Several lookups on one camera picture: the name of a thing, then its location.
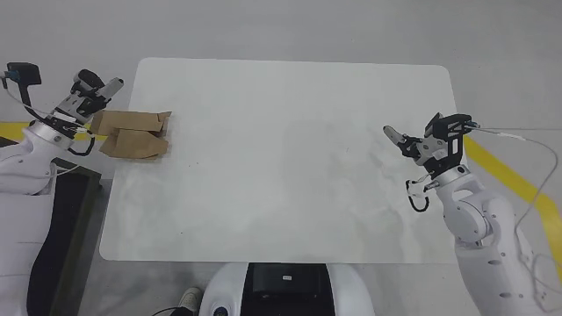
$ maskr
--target yellow line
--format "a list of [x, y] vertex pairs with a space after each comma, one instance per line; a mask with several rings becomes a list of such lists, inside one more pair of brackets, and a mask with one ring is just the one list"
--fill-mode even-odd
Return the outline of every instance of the yellow line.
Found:
[[[7, 138], [9, 140], [22, 140], [24, 134], [21, 132], [22, 128], [29, 126], [27, 122], [0, 122], [0, 137]], [[107, 137], [104, 135], [97, 135], [96, 140], [105, 140]], [[75, 140], [89, 140], [86, 134], [79, 133], [76, 135]]]
[[[466, 154], [485, 169], [490, 175], [496, 177], [506, 187], [526, 202], [530, 203], [537, 193], [537, 187], [519, 176], [509, 166], [498, 160], [495, 156], [485, 150], [480, 144], [465, 136]], [[557, 262], [562, 262], [562, 219], [554, 200], [546, 194], [538, 196], [535, 208], [543, 222], [543, 229], [551, 247], [552, 257]], [[562, 282], [562, 269], [558, 268], [558, 278]]]

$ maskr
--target table surface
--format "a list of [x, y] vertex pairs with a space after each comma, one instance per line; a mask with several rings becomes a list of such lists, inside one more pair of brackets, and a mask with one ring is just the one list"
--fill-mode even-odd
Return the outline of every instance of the table surface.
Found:
[[423, 170], [382, 132], [456, 111], [445, 68], [150, 58], [129, 109], [173, 111], [170, 147], [119, 162], [105, 259], [456, 261], [440, 205], [407, 202]]

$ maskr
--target black panel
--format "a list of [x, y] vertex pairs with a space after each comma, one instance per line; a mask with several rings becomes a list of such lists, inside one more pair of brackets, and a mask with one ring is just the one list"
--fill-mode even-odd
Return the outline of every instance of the black panel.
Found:
[[335, 316], [325, 264], [251, 263], [241, 315]]

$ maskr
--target cardboard box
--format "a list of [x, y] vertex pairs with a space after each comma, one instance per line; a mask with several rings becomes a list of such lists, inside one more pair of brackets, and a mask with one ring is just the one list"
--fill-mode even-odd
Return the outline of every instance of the cardboard box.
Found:
[[151, 113], [134, 111], [99, 111], [90, 130], [107, 135], [99, 151], [122, 159], [155, 159], [166, 154], [165, 135], [171, 111]]

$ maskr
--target person's foot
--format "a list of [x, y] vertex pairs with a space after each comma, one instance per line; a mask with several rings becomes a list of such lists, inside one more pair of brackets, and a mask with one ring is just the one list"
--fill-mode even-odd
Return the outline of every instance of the person's foot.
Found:
[[179, 307], [185, 307], [187, 310], [190, 310], [193, 314], [197, 315], [202, 298], [203, 292], [199, 288], [191, 287], [185, 291], [179, 301]]

